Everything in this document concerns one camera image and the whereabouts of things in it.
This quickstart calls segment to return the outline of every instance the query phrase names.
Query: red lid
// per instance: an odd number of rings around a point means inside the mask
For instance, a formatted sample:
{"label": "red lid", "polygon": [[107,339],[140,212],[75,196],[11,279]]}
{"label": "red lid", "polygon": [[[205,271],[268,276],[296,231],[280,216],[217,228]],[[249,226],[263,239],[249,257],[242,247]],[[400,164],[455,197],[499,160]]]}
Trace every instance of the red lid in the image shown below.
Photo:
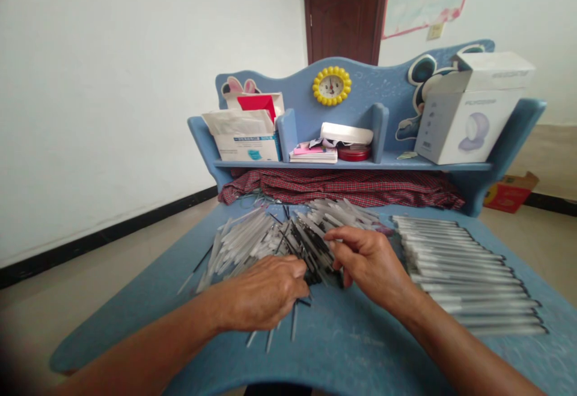
{"label": "red lid", "polygon": [[348,162],[362,162],[371,156],[371,147],[357,147],[354,149],[350,147],[340,147],[338,150],[338,158]]}

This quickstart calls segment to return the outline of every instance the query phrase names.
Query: checkered fabric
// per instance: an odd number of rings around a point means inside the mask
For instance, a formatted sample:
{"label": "checkered fabric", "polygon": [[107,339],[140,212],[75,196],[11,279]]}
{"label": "checkered fabric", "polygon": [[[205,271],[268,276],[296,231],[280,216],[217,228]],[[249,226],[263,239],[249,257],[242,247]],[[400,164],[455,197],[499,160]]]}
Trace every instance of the checkered fabric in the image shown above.
{"label": "checkered fabric", "polygon": [[287,204],[347,198],[361,207],[400,204],[455,210],[465,203],[442,172],[233,168],[231,173],[236,179],[218,195],[226,205],[258,188]]}

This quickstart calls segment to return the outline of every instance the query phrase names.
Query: red box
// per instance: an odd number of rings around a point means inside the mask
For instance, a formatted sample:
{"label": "red box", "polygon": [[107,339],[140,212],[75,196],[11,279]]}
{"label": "red box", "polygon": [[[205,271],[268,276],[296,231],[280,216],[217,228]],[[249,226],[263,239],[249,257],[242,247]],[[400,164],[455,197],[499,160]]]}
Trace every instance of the red box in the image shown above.
{"label": "red box", "polygon": [[539,179],[531,172],[524,177],[505,175],[485,195],[483,206],[515,214],[535,188]]}

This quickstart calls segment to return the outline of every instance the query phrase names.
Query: white wall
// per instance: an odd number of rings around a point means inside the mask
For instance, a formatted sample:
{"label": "white wall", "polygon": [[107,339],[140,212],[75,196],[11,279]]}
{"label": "white wall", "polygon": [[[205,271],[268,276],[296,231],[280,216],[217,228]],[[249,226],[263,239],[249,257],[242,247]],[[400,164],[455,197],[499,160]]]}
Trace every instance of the white wall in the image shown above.
{"label": "white wall", "polygon": [[379,65],[394,65],[437,47],[492,38],[496,50],[513,50],[537,67],[527,91],[547,100],[541,124],[577,125],[577,14],[574,0],[466,0],[463,14],[441,38],[426,41],[428,29],[383,40]]}
{"label": "white wall", "polygon": [[0,0],[0,266],[212,186],[215,76],[304,67],[300,0]]}

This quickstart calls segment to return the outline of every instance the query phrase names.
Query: door frame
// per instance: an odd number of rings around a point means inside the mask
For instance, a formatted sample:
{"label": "door frame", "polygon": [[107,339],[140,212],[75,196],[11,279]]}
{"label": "door frame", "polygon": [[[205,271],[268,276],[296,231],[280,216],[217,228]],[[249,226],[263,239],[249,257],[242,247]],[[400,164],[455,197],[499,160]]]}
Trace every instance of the door frame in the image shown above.
{"label": "door frame", "polygon": [[[381,36],[383,34],[383,20],[385,18],[385,1],[378,0],[376,25],[373,34],[373,51],[371,53],[371,64],[379,65],[379,52]],[[307,55],[309,65],[313,63],[313,30],[311,27],[311,0],[305,0],[305,27],[307,29]]]}

